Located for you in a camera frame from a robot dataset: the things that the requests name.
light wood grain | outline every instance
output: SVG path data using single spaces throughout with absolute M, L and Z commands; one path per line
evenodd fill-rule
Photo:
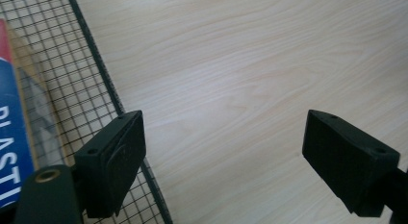
M 408 0 L 78 0 L 175 223 L 359 218 L 301 155 L 309 109 L 408 167 Z

black clamp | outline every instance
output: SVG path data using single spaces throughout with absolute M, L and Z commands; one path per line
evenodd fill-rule
M 1 223 L 83 223 L 120 210 L 146 155 L 142 112 L 125 113 L 75 153 L 75 165 L 33 173 L 17 203 L 0 210 Z
M 399 153 L 336 115 L 309 111 L 303 156 L 350 212 L 408 223 L 408 174 Z

wire mesh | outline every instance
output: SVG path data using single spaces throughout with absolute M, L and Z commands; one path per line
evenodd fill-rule
M 72 165 L 73 154 L 123 112 L 78 5 L 75 0 L 0 0 L 0 17 L 38 59 L 63 144 L 64 155 L 55 162 Z M 84 222 L 171 223 L 152 175 L 145 161 L 119 216 L 90 219 L 84 213 Z

box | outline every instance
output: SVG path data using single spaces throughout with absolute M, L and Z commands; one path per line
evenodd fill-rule
M 0 18 L 0 207 L 35 170 L 64 164 L 57 119 L 38 62 Z

red stripe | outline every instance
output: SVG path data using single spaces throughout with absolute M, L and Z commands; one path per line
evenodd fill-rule
M 6 21 L 4 19 L 0 19 L 0 58 L 12 62 L 12 50 L 7 38 Z

